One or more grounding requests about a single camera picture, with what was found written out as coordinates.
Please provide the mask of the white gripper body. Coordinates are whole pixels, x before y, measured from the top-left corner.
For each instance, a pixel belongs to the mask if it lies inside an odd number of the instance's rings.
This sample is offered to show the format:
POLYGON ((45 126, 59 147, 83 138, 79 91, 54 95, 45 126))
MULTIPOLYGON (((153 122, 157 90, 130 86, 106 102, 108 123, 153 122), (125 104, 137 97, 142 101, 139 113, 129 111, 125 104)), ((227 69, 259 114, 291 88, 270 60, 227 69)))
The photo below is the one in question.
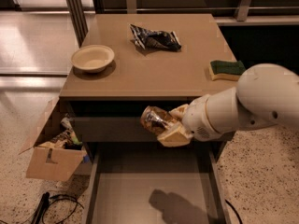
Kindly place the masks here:
POLYGON ((216 140, 221 137, 210 124, 207 115, 206 103, 209 94, 194 99, 186 108, 182 118, 182 124, 193 137, 201 142, 216 140))

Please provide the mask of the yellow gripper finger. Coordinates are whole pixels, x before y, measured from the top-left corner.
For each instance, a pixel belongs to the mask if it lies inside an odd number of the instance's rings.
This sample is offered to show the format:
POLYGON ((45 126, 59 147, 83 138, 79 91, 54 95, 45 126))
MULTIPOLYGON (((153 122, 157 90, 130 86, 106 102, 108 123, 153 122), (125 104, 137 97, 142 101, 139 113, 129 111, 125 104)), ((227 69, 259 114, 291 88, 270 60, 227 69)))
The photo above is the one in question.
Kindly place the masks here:
POLYGON ((176 120, 182 120, 188 107, 188 104, 180 105, 170 110, 169 114, 176 120))
POLYGON ((180 123, 175 123, 171 128, 157 136, 157 140, 164 147, 182 147, 188 145, 193 135, 180 123))

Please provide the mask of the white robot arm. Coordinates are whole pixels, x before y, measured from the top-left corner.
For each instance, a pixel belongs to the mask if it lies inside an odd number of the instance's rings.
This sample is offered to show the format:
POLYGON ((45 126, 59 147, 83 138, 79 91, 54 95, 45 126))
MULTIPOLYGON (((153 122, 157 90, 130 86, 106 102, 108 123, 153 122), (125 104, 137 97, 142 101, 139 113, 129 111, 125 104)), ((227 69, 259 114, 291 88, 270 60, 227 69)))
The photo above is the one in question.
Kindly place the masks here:
POLYGON ((252 66, 231 89, 194 99, 157 136, 165 147, 216 140, 226 133, 281 125, 299 128, 299 76, 283 66, 252 66))

